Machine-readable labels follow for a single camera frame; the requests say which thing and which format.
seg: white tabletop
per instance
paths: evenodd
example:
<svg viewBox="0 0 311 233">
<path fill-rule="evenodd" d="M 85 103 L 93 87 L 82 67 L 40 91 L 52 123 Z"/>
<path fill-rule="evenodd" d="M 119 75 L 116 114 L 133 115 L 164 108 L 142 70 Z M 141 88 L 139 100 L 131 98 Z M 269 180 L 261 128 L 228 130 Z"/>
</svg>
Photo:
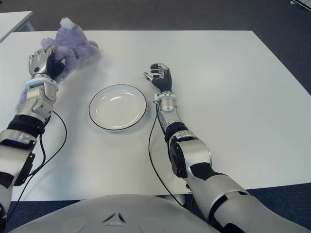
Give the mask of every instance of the white tabletop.
<svg viewBox="0 0 311 233">
<path fill-rule="evenodd" d="M 0 13 L 0 43 L 33 14 L 32 11 Z"/>
<path fill-rule="evenodd" d="M 107 194 L 167 194 L 148 158 L 157 89 L 143 78 L 152 63 L 171 68 L 178 112 L 210 148 L 213 167 L 244 188 L 311 181 L 311 97 L 251 31 L 87 31 L 102 59 L 59 86 L 54 106 L 66 122 L 61 152 L 30 182 L 23 200 L 74 200 Z M 0 44 L 0 129 L 13 118 L 28 74 L 28 55 L 55 32 L 12 33 Z M 129 84 L 147 111 L 119 133 L 97 127 L 88 106 L 104 87 Z M 48 157 L 64 130 L 53 116 L 43 135 Z M 41 162 L 35 148 L 35 166 Z M 187 193 L 173 175 L 160 126 L 152 138 L 159 174 L 173 193 Z M 16 200 L 22 187 L 15 187 Z"/>
</svg>

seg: black wire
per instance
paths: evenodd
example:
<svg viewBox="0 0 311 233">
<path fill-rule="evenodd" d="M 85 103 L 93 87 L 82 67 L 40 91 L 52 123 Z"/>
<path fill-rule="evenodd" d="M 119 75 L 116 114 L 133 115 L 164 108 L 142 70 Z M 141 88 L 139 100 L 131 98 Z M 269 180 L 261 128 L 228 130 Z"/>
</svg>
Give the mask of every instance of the black wire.
<svg viewBox="0 0 311 233">
<path fill-rule="evenodd" d="M 30 176 L 32 176 L 32 175 L 35 175 L 35 174 L 43 167 L 43 165 L 44 165 L 44 163 L 45 163 L 45 160 L 46 160 L 46 157 L 47 157 L 46 154 L 45 154 L 45 150 L 44 150 L 44 146 L 43 146 L 43 142 L 42 142 L 42 134 L 40 134 L 40 136 L 39 136 L 39 141 L 40 141 L 40 147 L 41 147 L 42 154 L 43 154 L 43 160 L 42 160 L 40 166 L 38 166 L 34 171 L 32 171 L 32 172 L 28 175 L 28 177 L 30 177 Z"/>
<path fill-rule="evenodd" d="M 46 120 L 46 122 L 44 123 L 44 126 L 43 126 L 44 128 L 45 128 L 45 126 L 49 123 L 50 119 L 51 119 L 51 116 L 49 116 L 49 118 L 48 118 L 48 119 Z M 38 166 L 34 171 L 32 171 L 32 172 L 28 175 L 28 177 L 29 177 L 29 176 L 32 176 L 32 175 L 34 175 L 34 174 L 36 174 L 36 173 L 43 167 L 43 165 L 44 165 L 44 163 L 45 163 L 45 160 L 46 160 L 46 154 L 45 154 L 45 150 L 44 150 L 43 142 L 42 142 L 42 134 L 40 134 L 40 136 L 39 136 L 39 142 L 40 142 L 40 147 L 41 147 L 42 154 L 43 154 L 43 160 L 42 160 L 40 166 Z"/>
<path fill-rule="evenodd" d="M 157 175 L 157 177 L 159 178 L 159 180 L 161 181 L 161 183 L 163 184 L 164 188 L 169 192 L 169 194 L 171 195 L 171 197 L 180 205 L 180 206 L 183 206 L 177 199 L 176 197 L 174 197 L 174 195 L 170 192 L 170 190 L 167 188 L 167 186 L 165 185 L 165 183 L 162 181 L 160 175 L 158 174 L 157 170 L 156 170 L 156 167 L 152 161 L 152 158 L 151 158 L 151 154 L 150 154 L 150 139 L 151 139 L 151 134 L 152 134 L 152 131 L 154 130 L 154 127 L 155 127 L 155 124 L 156 124 L 156 119 L 158 118 L 158 111 L 159 111 L 159 108 L 157 108 L 157 105 L 155 107 L 155 110 L 156 110 L 156 116 L 155 116 L 155 120 L 154 120 L 154 123 L 152 125 L 152 128 L 151 128 L 151 131 L 150 131 L 150 134 L 149 134 L 149 141 L 148 141 L 148 153 L 149 153 L 149 159 L 150 159 L 150 162 L 151 162 L 151 165 Z"/>
<path fill-rule="evenodd" d="M 31 175 L 30 179 L 29 179 L 29 180 L 27 181 L 27 183 L 25 184 L 25 187 L 23 188 L 23 191 L 21 192 L 21 194 L 20 194 L 20 196 L 19 196 L 19 198 L 18 198 L 18 200 L 17 200 L 17 202 L 16 202 L 16 205 L 14 206 L 14 208 L 13 208 L 13 210 L 12 210 L 10 216 L 8 217 L 8 220 L 7 220 L 7 221 L 9 221 L 10 218 L 12 217 L 12 215 L 13 215 L 13 213 L 14 213 L 14 211 L 15 211 L 15 209 L 16 209 L 16 207 L 17 207 L 17 205 L 18 205 L 18 203 L 19 203 L 19 201 L 20 201 L 20 199 L 21 199 L 21 197 L 22 197 L 22 195 L 23 195 L 23 193 L 25 192 L 27 185 L 28 185 L 29 182 L 31 181 L 31 179 L 35 176 L 35 174 L 36 174 L 38 171 L 40 171 L 40 170 L 45 166 L 45 164 L 47 164 L 52 158 L 54 158 L 55 155 L 58 154 L 58 152 L 63 148 L 64 144 L 66 143 L 66 140 L 67 140 L 67 127 L 66 127 L 66 124 L 64 123 L 63 119 L 60 117 L 59 114 L 57 114 L 55 111 L 53 111 L 53 113 L 55 113 L 55 114 L 59 117 L 59 119 L 62 121 L 62 123 L 63 123 L 63 125 L 64 125 L 64 128 L 65 128 L 65 139 L 64 139 L 64 142 L 63 142 L 63 144 L 61 145 L 61 147 L 57 150 L 57 152 L 55 152 L 54 155 L 53 155 L 47 162 L 45 162 L 42 166 L 39 166 L 34 172 L 32 172 L 33 174 Z M 43 143 L 42 143 L 42 137 L 41 137 L 40 139 L 41 139 L 41 140 L 40 140 L 40 145 L 41 145 L 42 153 L 45 155 L 45 151 L 44 151 L 44 147 L 43 147 Z"/>
</svg>

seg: dark carpet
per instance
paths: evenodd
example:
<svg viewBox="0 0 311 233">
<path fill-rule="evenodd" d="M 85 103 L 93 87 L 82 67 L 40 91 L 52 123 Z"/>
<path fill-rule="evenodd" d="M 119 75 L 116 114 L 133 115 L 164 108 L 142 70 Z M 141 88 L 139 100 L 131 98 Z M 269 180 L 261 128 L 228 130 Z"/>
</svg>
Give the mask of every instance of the dark carpet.
<svg viewBox="0 0 311 233">
<path fill-rule="evenodd" d="M 69 17 L 84 30 L 252 30 L 311 93 L 311 12 L 290 5 L 289 0 L 2 2 L 0 12 L 32 10 L 34 15 L 30 21 L 37 31 L 58 30 L 62 17 Z M 310 183 L 249 192 L 277 214 L 311 230 Z M 187 195 L 187 208 L 190 199 Z M 8 231 L 74 202 L 21 202 L 9 222 Z M 200 215 L 196 207 L 194 212 Z"/>
</svg>

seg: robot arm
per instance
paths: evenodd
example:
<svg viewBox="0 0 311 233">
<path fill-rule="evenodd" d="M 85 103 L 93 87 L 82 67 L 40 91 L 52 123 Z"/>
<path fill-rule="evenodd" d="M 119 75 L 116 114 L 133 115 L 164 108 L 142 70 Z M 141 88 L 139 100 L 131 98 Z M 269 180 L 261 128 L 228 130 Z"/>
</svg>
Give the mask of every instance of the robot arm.
<svg viewBox="0 0 311 233">
<path fill-rule="evenodd" d="M 187 182 L 207 222 L 220 232 L 309 233 L 273 213 L 230 177 L 211 168 L 206 144 L 188 130 L 177 114 L 169 68 L 163 64 L 150 68 L 156 75 L 144 76 L 161 91 L 155 95 L 155 103 L 160 105 L 158 119 L 170 148 L 172 170 Z"/>
<path fill-rule="evenodd" d="M 29 57 L 27 97 L 7 129 L 0 133 L 0 232 L 6 226 L 13 186 L 22 185 L 32 168 L 36 138 L 44 133 L 45 123 L 56 102 L 59 75 L 65 60 L 54 62 L 54 48 L 40 49 Z"/>
</svg>

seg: plush toy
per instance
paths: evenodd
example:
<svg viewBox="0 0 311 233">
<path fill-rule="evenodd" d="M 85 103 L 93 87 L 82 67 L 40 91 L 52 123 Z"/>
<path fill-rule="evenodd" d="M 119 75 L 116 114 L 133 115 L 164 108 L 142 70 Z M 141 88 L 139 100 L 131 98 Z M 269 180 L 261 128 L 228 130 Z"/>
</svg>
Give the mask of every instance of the plush toy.
<svg viewBox="0 0 311 233">
<path fill-rule="evenodd" d="M 60 83 L 81 63 L 93 62 L 100 55 L 98 45 L 94 41 L 87 40 L 83 30 L 73 23 L 69 18 L 63 18 L 60 21 L 61 28 L 56 33 L 56 38 L 44 38 L 41 41 L 42 47 L 56 46 L 54 51 L 55 62 L 62 58 L 66 59 L 64 71 L 54 78 Z M 27 89 L 21 95 L 17 105 L 17 111 L 26 100 Z"/>
</svg>

